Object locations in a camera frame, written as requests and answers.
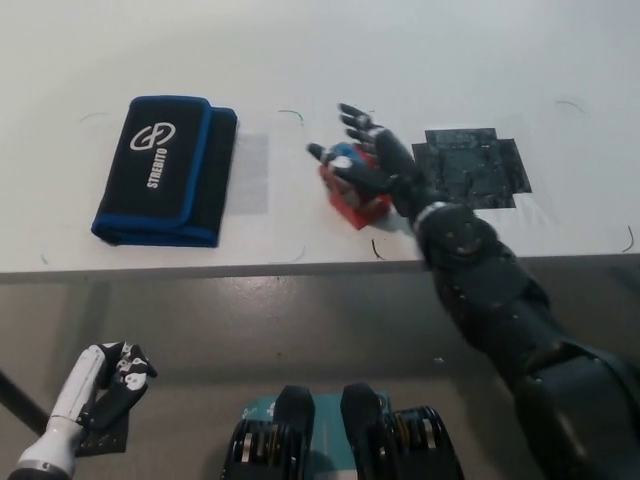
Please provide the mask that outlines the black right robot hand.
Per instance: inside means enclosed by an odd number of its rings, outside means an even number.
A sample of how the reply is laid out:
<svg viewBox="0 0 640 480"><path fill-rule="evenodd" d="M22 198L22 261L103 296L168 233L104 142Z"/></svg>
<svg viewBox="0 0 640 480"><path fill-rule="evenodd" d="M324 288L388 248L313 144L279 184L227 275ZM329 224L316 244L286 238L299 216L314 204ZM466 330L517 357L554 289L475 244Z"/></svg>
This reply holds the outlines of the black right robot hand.
<svg viewBox="0 0 640 480"><path fill-rule="evenodd" d="M427 207L448 197L427 185L411 153L388 128L348 104L339 105L350 143L307 145L308 153L335 177L367 195L388 195L398 213L414 221Z"/></svg>

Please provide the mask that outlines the white and black left hand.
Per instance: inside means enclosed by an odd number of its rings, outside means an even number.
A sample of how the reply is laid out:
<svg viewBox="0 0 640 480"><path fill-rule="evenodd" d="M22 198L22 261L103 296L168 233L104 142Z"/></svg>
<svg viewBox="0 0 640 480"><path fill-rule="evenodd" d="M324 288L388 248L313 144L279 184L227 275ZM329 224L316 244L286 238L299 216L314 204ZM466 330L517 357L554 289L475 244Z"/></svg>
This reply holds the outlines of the white and black left hand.
<svg viewBox="0 0 640 480"><path fill-rule="evenodd" d="M93 344L78 357L57 398L47 430L71 435L104 431L138 403L157 371L138 344Z"/></svg>

